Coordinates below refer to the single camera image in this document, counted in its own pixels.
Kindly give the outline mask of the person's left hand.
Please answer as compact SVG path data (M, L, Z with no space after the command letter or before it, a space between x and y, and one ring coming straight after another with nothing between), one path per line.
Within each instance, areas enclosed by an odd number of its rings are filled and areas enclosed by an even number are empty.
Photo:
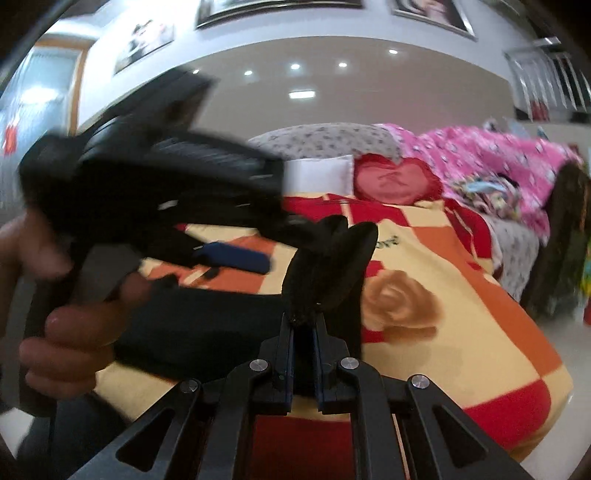
M22 272L56 280L71 268L70 259L37 210L29 209L2 226L1 323L6 323ZM131 273L112 300L53 310L46 319L44 336L27 338L19 347L28 386L58 400L92 391L96 373L113 361L111 345L126 329L133 311L148 300L150 291L148 280Z

